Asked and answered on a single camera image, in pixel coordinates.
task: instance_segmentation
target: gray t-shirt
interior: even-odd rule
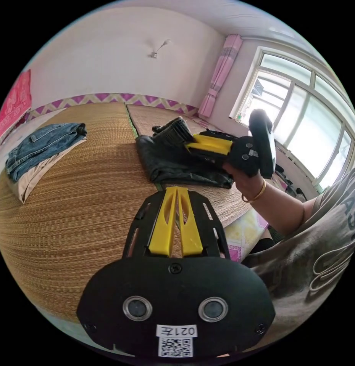
[[[312,216],[295,233],[243,261],[265,282],[276,310],[267,334],[250,350],[306,321],[331,293],[354,249],[355,168],[317,197]]]

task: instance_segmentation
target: woven tatami mat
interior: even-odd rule
[[[153,126],[163,126],[167,122],[181,116],[189,127],[192,134],[200,133],[205,131],[205,128],[200,126],[198,123],[194,122],[187,116],[183,116],[175,111],[168,109],[146,107],[146,106],[127,106],[129,114],[133,121],[134,126],[139,135],[152,136]]]
[[[179,116],[177,112],[169,111],[166,109],[144,106],[127,107],[133,124],[136,127],[138,133],[141,135],[152,136],[153,126],[163,126],[167,122]],[[187,122],[187,125],[192,134],[204,131],[204,128],[201,127],[198,123],[185,116],[183,116],[183,118]],[[224,227],[231,224],[233,221],[245,214],[251,208],[250,205],[248,205],[241,199],[241,194],[236,189],[235,185],[233,185],[231,189],[212,188],[195,185],[181,186],[187,187],[188,189],[197,191],[200,194],[206,196],[210,200]]]
[[[84,122],[87,141],[44,175],[24,205],[0,177],[0,251],[34,304],[78,322],[87,281],[120,259],[133,217],[157,190],[140,165],[124,104],[70,107],[46,124],[64,122]]]

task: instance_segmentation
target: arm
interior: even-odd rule
[[[245,199],[252,200],[261,191],[263,177],[258,173],[249,178],[230,165],[224,165],[224,169],[234,177],[236,188],[244,195]],[[312,214],[315,199],[305,203],[267,184],[264,193],[251,203],[251,206],[259,213],[275,230],[286,236],[297,230]]]

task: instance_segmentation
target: window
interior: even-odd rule
[[[264,109],[278,147],[319,193],[346,172],[355,147],[355,114],[325,78],[298,62],[264,53],[249,90],[235,119],[248,125],[251,112]]]

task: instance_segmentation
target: beige cloth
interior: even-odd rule
[[[264,281],[276,317],[252,349],[285,337],[326,300],[355,249],[355,168],[317,197],[313,213],[293,235],[248,255],[242,264]]]
[[[80,145],[83,142],[86,142],[87,138],[76,142],[67,150],[64,150],[58,154],[53,155],[52,157],[43,160],[35,167],[31,168],[27,171],[17,182],[13,182],[7,176],[8,185],[13,192],[13,194],[22,202],[25,203],[27,198],[29,197],[32,190],[38,184],[40,179],[45,175],[45,173],[57,162],[59,161],[64,155],[69,153],[72,149],[74,149],[77,145]]]

